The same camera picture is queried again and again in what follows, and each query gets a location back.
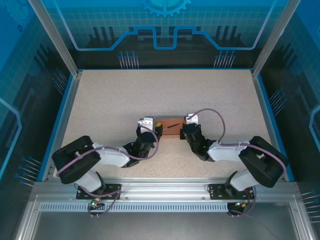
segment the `wooden block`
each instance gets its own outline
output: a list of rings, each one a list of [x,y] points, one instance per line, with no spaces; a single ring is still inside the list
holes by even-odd
[[[158,116],[156,118],[156,124],[158,123],[162,124],[163,137],[179,137],[182,124],[185,124],[186,121],[184,116]]]

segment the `gear logo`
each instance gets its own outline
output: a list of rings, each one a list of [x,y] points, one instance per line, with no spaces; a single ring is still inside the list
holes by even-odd
[[[187,9],[186,5],[190,4],[191,0],[141,0],[141,3],[151,14],[166,18],[168,15],[173,17],[174,14],[180,14],[180,10]]]
[[[0,6],[6,6],[11,17],[22,25],[29,17],[29,6],[27,0],[0,0]]]

